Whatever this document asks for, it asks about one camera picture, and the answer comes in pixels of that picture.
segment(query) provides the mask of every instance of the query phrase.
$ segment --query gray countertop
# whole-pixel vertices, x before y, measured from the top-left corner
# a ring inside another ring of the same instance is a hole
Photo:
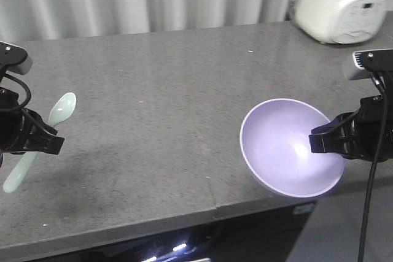
[[[365,44],[322,45],[290,22],[20,43],[34,64],[29,108],[47,119],[64,93],[74,115],[57,127],[60,155],[39,155],[12,194],[0,192],[0,261],[23,261],[301,203],[251,176],[241,122],[271,98],[328,117],[377,94],[347,81],[356,49],[393,47],[393,14]],[[2,82],[2,86],[20,89]],[[0,182],[20,156],[7,155]],[[370,164],[348,161],[331,193],[364,189]],[[381,163],[377,184],[393,182]]]

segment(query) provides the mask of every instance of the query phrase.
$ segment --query bowl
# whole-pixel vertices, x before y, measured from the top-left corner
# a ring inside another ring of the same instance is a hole
[[[311,153],[308,135],[330,120],[294,99],[264,101],[246,115],[240,146],[246,163],[264,187],[285,196],[308,198],[329,191],[341,178],[345,159]]]

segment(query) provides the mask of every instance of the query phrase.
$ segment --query bowl rim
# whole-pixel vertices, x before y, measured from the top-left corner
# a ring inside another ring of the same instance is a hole
[[[280,194],[280,195],[283,195],[283,196],[291,196],[291,197],[295,197],[295,198],[311,198],[311,197],[313,197],[313,196],[319,196],[319,195],[322,195],[322,194],[326,193],[327,191],[329,191],[330,189],[332,189],[332,188],[338,183],[338,181],[340,181],[341,176],[343,175],[343,172],[344,172],[344,168],[345,168],[345,159],[344,159],[344,158],[341,158],[341,159],[342,159],[342,165],[341,165],[341,172],[340,172],[341,175],[340,175],[340,177],[338,177],[334,182],[332,182],[332,183],[331,183],[329,186],[327,186],[326,188],[324,188],[324,189],[322,189],[322,190],[320,190],[320,191],[317,191],[317,192],[315,192],[315,193],[307,194],[307,195],[300,195],[300,194],[294,194],[294,193],[286,193],[286,192],[284,192],[284,191],[282,191],[282,190],[280,190],[280,189],[278,189],[278,188],[276,188],[276,187],[270,185],[269,183],[267,183],[266,181],[264,181],[264,180],[258,175],[258,173],[256,173],[256,171],[254,170],[254,168],[251,166],[251,164],[250,164],[250,162],[249,162],[249,160],[248,160],[248,158],[247,158],[247,156],[246,156],[246,153],[245,153],[245,151],[244,151],[244,147],[243,147],[242,136],[243,136],[244,125],[245,125],[245,123],[247,122],[247,119],[250,117],[250,115],[254,112],[255,109],[258,109],[259,107],[261,107],[261,106],[264,105],[264,104],[268,104],[268,103],[270,103],[270,102],[275,102],[275,101],[291,101],[291,102],[296,102],[296,103],[299,103],[299,104],[303,104],[304,106],[309,107],[310,109],[312,109],[312,110],[316,111],[317,113],[319,113],[320,115],[322,115],[322,117],[326,120],[326,123],[329,123],[329,122],[330,122],[329,118],[328,118],[324,113],[322,113],[320,110],[318,110],[317,108],[313,107],[312,105],[310,105],[310,104],[308,104],[308,103],[306,103],[306,102],[304,102],[304,101],[299,101],[299,100],[297,100],[297,99],[292,99],[292,98],[273,98],[273,99],[268,99],[267,101],[263,101],[263,102],[257,104],[255,107],[253,107],[253,108],[247,113],[247,115],[246,115],[245,118],[243,119],[243,122],[242,122],[241,128],[240,128],[240,133],[239,133],[239,142],[240,142],[240,147],[241,147],[241,153],[243,154],[243,158],[246,160],[246,163],[247,163],[247,165],[248,165],[248,168],[251,170],[253,176],[256,177],[256,179],[259,180],[264,186],[266,186],[266,187],[267,187],[268,189],[270,189],[271,191],[273,191],[273,192],[275,192],[275,193],[278,193],[278,194]]]

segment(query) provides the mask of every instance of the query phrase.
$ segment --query spoon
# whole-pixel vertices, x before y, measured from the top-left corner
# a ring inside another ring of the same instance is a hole
[[[76,96],[69,92],[64,94],[49,113],[48,125],[55,127],[57,124],[67,120],[74,112]],[[6,193],[13,193],[25,179],[27,172],[34,163],[38,152],[26,152],[12,169],[4,182],[2,188]]]

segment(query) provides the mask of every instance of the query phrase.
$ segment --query white rice cooker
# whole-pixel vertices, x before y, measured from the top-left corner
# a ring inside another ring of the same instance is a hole
[[[294,19],[320,42],[358,43],[379,31],[388,4],[388,0],[296,0]]]

